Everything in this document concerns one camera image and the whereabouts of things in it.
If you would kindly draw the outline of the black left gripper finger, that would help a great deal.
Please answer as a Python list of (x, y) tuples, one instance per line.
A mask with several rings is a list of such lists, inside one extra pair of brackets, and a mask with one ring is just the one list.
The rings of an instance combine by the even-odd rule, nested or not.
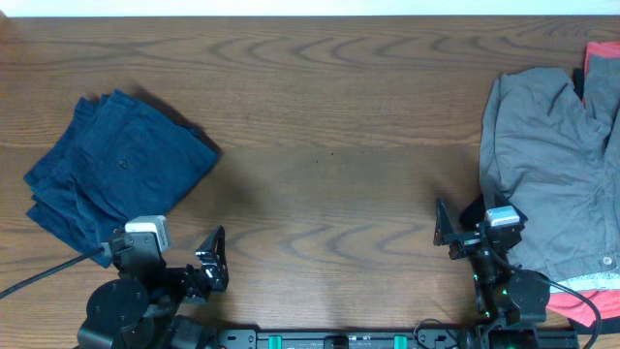
[(120, 271), (154, 271), (163, 262), (154, 233), (117, 233), (108, 242), (108, 250)]
[(215, 292), (225, 292), (229, 285), (225, 234), (224, 227), (218, 226), (195, 251), (201, 271), (209, 287)]

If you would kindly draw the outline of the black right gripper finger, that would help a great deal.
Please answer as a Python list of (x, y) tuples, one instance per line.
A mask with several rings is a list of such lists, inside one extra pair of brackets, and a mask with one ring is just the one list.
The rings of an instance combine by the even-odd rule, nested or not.
[(451, 244), (454, 237), (454, 228), (450, 215), (442, 199), (436, 201), (436, 223), (433, 244), (442, 246)]
[(525, 223), (528, 218), (527, 216), (521, 211), (519, 210), (516, 206), (514, 206), (509, 199), (507, 199), (501, 192), (496, 192), (493, 195), (493, 199), (494, 199), (494, 204), (492, 206), (492, 208), (494, 207), (500, 207), (500, 206), (513, 206), (518, 214), (520, 215), (521, 221), (520, 223)]

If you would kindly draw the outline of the dark blue denim shorts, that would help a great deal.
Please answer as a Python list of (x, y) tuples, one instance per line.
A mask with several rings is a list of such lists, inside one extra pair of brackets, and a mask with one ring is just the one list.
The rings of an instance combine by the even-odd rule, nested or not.
[(120, 90), (101, 96), (74, 146), (80, 192), (119, 223), (168, 213), (218, 160), (194, 130)]

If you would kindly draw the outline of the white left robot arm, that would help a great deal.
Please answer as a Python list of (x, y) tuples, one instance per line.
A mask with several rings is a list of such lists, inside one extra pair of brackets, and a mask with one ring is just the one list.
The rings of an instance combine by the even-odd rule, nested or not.
[(183, 303), (205, 303), (230, 281), (225, 229), (196, 250), (200, 265), (169, 268), (153, 232), (115, 233), (104, 244), (118, 278), (91, 295), (77, 332), (80, 348), (187, 348), (219, 346), (217, 331), (177, 313)]

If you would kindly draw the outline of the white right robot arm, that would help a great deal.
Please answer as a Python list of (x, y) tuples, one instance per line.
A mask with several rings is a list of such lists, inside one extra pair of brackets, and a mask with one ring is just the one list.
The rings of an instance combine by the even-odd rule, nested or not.
[(453, 337), (456, 348), (534, 348), (536, 325), (546, 320), (550, 286), (544, 275), (515, 267), (507, 252), (521, 242), (527, 217), (508, 200), (488, 208), (474, 202), (455, 222), (436, 201), (433, 243), (446, 245), (452, 260), (471, 264), (477, 310), (483, 319)]

